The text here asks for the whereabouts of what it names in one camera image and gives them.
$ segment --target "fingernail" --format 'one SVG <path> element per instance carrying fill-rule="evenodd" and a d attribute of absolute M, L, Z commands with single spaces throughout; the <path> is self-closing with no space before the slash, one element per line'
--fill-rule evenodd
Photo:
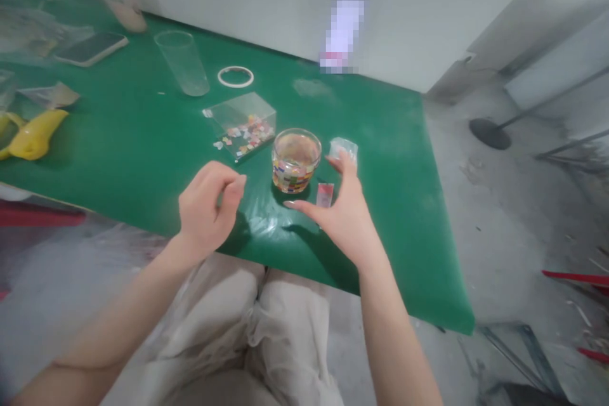
<path fill-rule="evenodd" d="M 239 187 L 245 187 L 247 181 L 247 176 L 244 174 L 240 174 L 239 177 L 234 181 L 236 185 Z"/>

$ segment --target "leg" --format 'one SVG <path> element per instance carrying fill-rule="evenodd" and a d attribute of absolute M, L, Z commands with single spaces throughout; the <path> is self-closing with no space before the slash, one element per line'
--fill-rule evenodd
<path fill-rule="evenodd" d="M 161 403 L 185 383 L 243 366 L 247 318 L 264 274 L 262 265 L 218 253 L 191 274 L 153 337 L 139 404 Z"/>
<path fill-rule="evenodd" d="M 328 326 L 326 285 L 270 270 L 247 331 L 246 369 L 282 406 L 342 406 L 328 373 Z"/>

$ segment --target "left hand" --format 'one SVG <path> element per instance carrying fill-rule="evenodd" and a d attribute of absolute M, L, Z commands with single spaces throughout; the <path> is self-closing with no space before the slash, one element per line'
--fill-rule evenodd
<path fill-rule="evenodd" d="M 219 162 L 207 163 L 179 198 L 181 255 L 192 266 L 219 248 L 230 234 L 247 176 Z M 218 198 L 222 195 L 222 205 Z"/>

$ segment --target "phone screen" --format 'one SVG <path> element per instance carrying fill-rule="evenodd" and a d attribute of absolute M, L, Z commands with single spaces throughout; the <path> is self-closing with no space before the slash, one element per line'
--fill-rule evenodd
<path fill-rule="evenodd" d="M 72 62 L 85 63 L 124 39 L 123 35 L 101 32 L 58 52 L 55 56 Z"/>

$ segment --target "finger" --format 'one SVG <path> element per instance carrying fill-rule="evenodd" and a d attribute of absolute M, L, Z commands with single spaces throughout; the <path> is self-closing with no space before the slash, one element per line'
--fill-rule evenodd
<path fill-rule="evenodd" d="M 343 164 L 341 163 L 340 159 L 335 159 L 334 157 L 330 157 L 329 155 L 326 155 L 325 158 L 326 160 L 328 160 L 328 162 L 330 162 L 332 168 L 334 168 L 340 174 L 343 173 Z"/>
<path fill-rule="evenodd" d="M 304 200 L 285 201 L 284 206 L 309 216 L 313 221 L 317 222 L 318 225 L 323 225 L 328 211 L 327 208 L 316 206 Z"/>
<path fill-rule="evenodd" d="M 235 219 L 237 218 L 237 208 L 241 198 L 243 198 L 243 191 L 246 186 L 247 176 L 240 174 L 239 177 L 226 186 L 224 194 L 222 195 L 222 206 L 218 212 L 216 218 L 216 224 L 218 229 L 222 232 L 230 233 L 235 225 Z"/>
<path fill-rule="evenodd" d="M 225 187 L 239 176 L 239 173 L 227 166 L 213 167 L 205 175 L 203 182 L 195 189 L 193 198 L 197 199 L 202 206 L 214 209 L 218 203 L 218 197 Z"/>
<path fill-rule="evenodd" d="M 218 169 L 222 169 L 222 168 L 230 169 L 226 165 L 222 165 L 220 162 L 216 162 L 215 160 L 212 160 L 211 162 L 206 163 L 197 172 L 195 177 L 192 178 L 192 181 L 186 187 L 185 192 L 189 192 L 189 193 L 194 192 L 194 190 L 197 189 L 201 185 L 201 183 L 205 180 L 205 177 L 209 173 L 213 173 L 214 170 L 218 170 Z"/>
<path fill-rule="evenodd" d="M 352 174 L 357 176 L 357 165 L 351 159 L 351 156 L 345 149 L 338 151 L 341 156 L 341 165 L 343 166 L 343 174 Z"/>

